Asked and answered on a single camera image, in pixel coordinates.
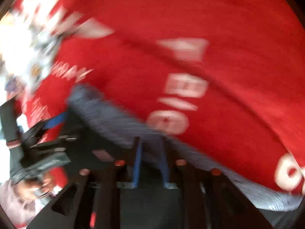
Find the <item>blue strap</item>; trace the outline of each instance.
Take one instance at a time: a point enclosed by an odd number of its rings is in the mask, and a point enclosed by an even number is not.
[[[132,187],[137,188],[140,179],[140,167],[141,167],[141,158],[142,158],[142,142],[139,139],[138,148],[135,155],[135,163],[133,168],[133,178],[132,178]]]
[[[162,175],[163,186],[165,188],[169,188],[170,173],[169,173],[169,167],[168,167],[168,163],[167,163],[164,143],[161,147],[160,154],[161,154],[160,155],[161,159],[160,159],[160,163],[159,163],[159,168],[160,168],[161,175]]]
[[[54,118],[49,119],[45,123],[45,129],[51,129],[53,127],[56,127],[57,125],[63,123],[67,119],[67,112],[63,112]]]

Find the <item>gray sleeve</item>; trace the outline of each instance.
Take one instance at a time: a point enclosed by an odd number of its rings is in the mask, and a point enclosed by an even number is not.
[[[28,225],[35,217],[35,202],[22,201],[10,180],[0,186],[0,205],[14,225]]]

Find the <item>red shirt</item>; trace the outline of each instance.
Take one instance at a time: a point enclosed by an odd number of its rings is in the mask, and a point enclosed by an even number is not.
[[[22,1],[23,11],[48,8]],[[22,102],[30,126],[63,112],[75,83],[89,83],[242,176],[302,191],[305,33],[285,0],[53,3],[48,27],[78,31]]]

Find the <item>hand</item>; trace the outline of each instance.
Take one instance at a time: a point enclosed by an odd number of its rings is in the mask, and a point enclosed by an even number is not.
[[[54,179],[49,172],[44,175],[42,184],[33,180],[22,180],[16,185],[16,192],[20,198],[31,202],[39,198],[35,195],[35,191],[40,188],[42,193],[53,191]]]

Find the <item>person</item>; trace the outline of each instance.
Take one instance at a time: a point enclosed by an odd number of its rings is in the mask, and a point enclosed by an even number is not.
[[[51,74],[32,97],[19,95],[30,127],[64,112],[71,88],[89,83],[247,180],[304,192],[305,34],[285,0],[16,0],[14,7],[65,36]],[[67,183],[62,169],[51,174]]]
[[[44,175],[42,186],[33,180],[23,180],[17,185],[7,180],[0,186],[0,204],[16,228],[24,228],[43,208],[35,191],[41,188],[42,192],[51,193],[54,192],[54,186],[54,178],[50,173]]]

